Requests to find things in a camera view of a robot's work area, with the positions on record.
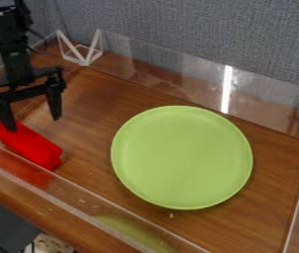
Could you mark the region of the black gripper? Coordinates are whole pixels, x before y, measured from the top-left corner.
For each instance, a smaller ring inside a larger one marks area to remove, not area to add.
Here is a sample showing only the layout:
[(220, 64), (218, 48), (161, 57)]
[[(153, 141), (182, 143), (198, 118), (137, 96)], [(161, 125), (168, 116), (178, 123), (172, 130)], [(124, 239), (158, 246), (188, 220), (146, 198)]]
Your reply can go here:
[(62, 95), (66, 88), (63, 67), (35, 68), (30, 48), (19, 43), (5, 46), (0, 54), (6, 75), (0, 78), (0, 122), (11, 132), (18, 130), (11, 103), (42, 95), (47, 96), (50, 113), (57, 121), (62, 117)]

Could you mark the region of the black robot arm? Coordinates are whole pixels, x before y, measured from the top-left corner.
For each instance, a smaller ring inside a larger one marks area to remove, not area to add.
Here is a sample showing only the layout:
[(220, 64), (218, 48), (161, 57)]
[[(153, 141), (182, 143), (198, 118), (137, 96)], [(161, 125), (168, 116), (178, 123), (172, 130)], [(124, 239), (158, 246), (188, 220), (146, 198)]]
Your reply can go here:
[(31, 63), (27, 33), (31, 29), (31, 10), (25, 0), (0, 6), (0, 56), (6, 75), (0, 78), (0, 122), (9, 131), (18, 130), (11, 104), (45, 95), (50, 113), (57, 121), (62, 116), (62, 92), (66, 88), (63, 67), (35, 68)]

